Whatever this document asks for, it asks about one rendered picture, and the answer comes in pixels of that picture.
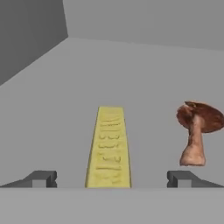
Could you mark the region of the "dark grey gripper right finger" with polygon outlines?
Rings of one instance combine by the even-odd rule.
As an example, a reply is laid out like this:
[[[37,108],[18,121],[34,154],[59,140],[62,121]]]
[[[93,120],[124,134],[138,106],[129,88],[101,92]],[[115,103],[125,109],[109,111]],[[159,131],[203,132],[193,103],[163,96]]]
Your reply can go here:
[[[191,171],[168,171],[167,179],[167,187],[171,188],[224,188],[224,185],[198,178]]]

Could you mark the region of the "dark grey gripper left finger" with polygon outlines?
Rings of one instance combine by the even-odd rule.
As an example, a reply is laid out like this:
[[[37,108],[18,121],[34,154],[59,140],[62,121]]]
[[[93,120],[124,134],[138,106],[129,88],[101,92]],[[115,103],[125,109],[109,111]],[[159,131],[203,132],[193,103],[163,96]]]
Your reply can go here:
[[[23,179],[3,185],[3,188],[47,188],[57,186],[56,171],[33,171]]]

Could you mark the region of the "yellow butter stick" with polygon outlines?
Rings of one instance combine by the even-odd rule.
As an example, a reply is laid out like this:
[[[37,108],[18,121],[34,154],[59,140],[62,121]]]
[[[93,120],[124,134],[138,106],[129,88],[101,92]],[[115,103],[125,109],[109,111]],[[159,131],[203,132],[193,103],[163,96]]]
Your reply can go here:
[[[86,188],[131,188],[130,153],[122,107],[97,111]]]

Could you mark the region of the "brown mushroom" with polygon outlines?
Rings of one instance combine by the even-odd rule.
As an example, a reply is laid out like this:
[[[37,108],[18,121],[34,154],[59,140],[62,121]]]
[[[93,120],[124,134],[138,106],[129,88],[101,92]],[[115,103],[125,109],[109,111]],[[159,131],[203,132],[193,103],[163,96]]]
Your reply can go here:
[[[211,133],[224,128],[224,114],[217,108],[198,101],[185,101],[176,114],[180,125],[188,129],[188,142],[183,150],[181,166],[204,166],[206,156],[203,146],[203,133]]]

